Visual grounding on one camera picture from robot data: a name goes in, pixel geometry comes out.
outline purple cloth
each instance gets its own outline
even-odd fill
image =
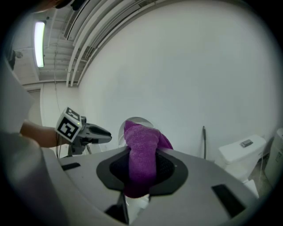
[[[159,130],[132,121],[126,121],[124,139],[131,148],[129,159],[130,182],[124,193],[131,198],[148,194],[156,178],[155,151],[158,147],[173,149],[169,140]]]

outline floor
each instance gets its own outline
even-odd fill
[[[272,190],[272,186],[270,185],[268,179],[264,174],[264,169],[267,164],[267,161],[268,161],[268,157],[263,159],[261,175],[260,175],[261,160],[260,160],[257,163],[254,170],[252,171],[251,175],[249,176],[249,180],[255,181],[256,189],[259,194],[259,197],[268,195],[269,192]]]

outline person's arm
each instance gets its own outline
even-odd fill
[[[57,141],[58,134],[52,127],[44,127],[30,121],[24,121],[20,133],[23,136],[34,139],[41,147],[55,147],[59,144],[69,143],[63,137]]]

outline toilet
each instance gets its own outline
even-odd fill
[[[232,144],[220,147],[215,164],[245,184],[258,198],[256,185],[248,180],[249,175],[261,158],[266,145],[265,139],[252,135]]]

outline ceiling light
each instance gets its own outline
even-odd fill
[[[43,61],[43,36],[44,36],[44,22],[36,22],[34,29],[34,50],[36,63],[39,68],[44,67]]]

